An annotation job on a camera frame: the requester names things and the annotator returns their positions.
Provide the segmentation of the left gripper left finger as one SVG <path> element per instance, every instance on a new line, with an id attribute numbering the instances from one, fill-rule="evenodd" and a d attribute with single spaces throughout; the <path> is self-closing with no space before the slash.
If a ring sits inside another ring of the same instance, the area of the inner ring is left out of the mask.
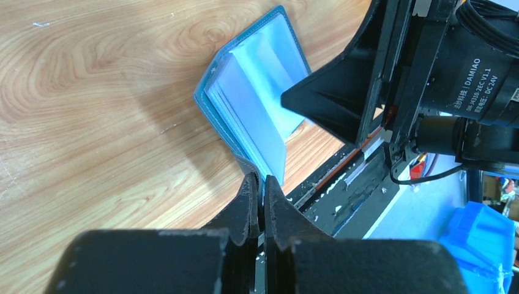
<path id="1" fill-rule="evenodd" d="M 250 293 L 260 226 L 258 179 L 199 229 L 90 230 L 66 248 L 47 293 Z"/>

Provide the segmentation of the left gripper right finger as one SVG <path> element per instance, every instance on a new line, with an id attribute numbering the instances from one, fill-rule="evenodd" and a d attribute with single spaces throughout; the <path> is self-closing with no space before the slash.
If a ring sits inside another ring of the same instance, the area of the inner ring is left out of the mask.
<path id="1" fill-rule="evenodd" d="M 264 188 L 267 293 L 466 293 L 457 263 L 436 241 L 335 239 Z"/>

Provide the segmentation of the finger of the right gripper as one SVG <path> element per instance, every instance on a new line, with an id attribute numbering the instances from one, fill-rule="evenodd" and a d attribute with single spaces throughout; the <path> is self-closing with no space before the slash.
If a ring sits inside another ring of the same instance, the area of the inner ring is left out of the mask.
<path id="1" fill-rule="evenodd" d="M 333 60 L 290 87 L 281 105 L 319 125 L 344 143 L 361 145 L 367 137 L 368 88 L 373 83 L 386 1 L 372 1 L 345 49 Z"/>

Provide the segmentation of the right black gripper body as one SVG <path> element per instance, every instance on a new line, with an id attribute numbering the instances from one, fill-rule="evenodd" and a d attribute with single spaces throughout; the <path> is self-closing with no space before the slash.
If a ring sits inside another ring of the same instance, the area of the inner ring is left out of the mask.
<path id="1" fill-rule="evenodd" d="M 518 167 L 518 12 L 494 1 L 373 1 L 373 81 L 398 157 Z"/>

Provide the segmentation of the blue card holder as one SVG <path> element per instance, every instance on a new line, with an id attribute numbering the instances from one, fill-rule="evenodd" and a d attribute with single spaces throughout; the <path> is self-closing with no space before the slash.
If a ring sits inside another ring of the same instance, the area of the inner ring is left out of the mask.
<path id="1" fill-rule="evenodd" d="M 311 70 L 283 6 L 276 6 L 215 55 L 193 98 L 245 172 L 285 179 L 289 136 L 304 118 L 281 95 Z"/>

